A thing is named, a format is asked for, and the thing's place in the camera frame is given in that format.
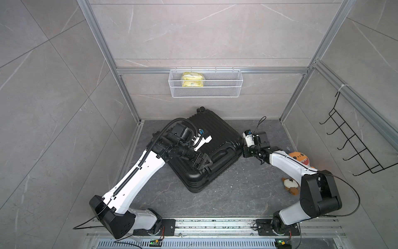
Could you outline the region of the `black hard-shell suitcase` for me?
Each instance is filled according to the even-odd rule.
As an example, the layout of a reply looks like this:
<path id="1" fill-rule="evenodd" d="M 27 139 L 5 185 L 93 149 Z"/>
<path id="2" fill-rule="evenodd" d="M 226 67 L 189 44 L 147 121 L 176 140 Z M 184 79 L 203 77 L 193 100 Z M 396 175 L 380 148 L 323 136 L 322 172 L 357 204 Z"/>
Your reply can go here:
<path id="1" fill-rule="evenodd" d="M 197 152 L 192 145 L 199 129 L 208 131 L 212 137 L 198 150 L 213 161 L 212 166 L 203 170 L 190 164 Z M 244 139 L 235 129 L 216 113 L 201 106 L 191 117 L 169 125 L 163 133 L 154 133 L 147 146 L 172 168 L 190 192 L 199 193 L 239 159 L 243 145 Z"/>

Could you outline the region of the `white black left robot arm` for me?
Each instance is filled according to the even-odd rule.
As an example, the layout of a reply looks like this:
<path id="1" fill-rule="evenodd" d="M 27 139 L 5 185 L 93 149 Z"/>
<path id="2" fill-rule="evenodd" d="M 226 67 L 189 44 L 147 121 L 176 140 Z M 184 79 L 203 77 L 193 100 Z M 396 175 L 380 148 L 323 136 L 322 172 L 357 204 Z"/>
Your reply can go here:
<path id="1" fill-rule="evenodd" d="M 131 203 L 151 177 L 171 159 L 183 159 L 198 169 L 212 165 L 208 155 L 199 151 L 211 140 L 207 130 L 197 128 L 188 119 L 170 121 L 154 134 L 140 159 L 115 187 L 90 200 L 94 217 L 117 240 L 136 230 L 156 235 L 162 229 L 162 217 L 153 209 L 132 209 Z"/>

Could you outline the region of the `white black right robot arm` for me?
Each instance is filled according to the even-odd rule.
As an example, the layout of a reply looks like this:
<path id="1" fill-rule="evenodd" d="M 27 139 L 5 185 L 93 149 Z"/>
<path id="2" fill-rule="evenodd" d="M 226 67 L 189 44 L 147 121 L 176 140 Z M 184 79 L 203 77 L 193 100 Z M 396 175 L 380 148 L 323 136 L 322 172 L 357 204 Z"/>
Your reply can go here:
<path id="1" fill-rule="evenodd" d="M 282 170 L 300 189 L 297 203 L 274 213 L 271 225 L 275 234 L 283 235 L 302 221 L 329 216 L 329 213 L 342 208 L 343 203 L 335 182 L 337 176 L 327 170 L 311 168 L 281 148 L 270 146 L 265 132 L 253 133 L 246 130 L 243 138 L 245 158 L 255 157 L 262 164 L 267 163 Z"/>

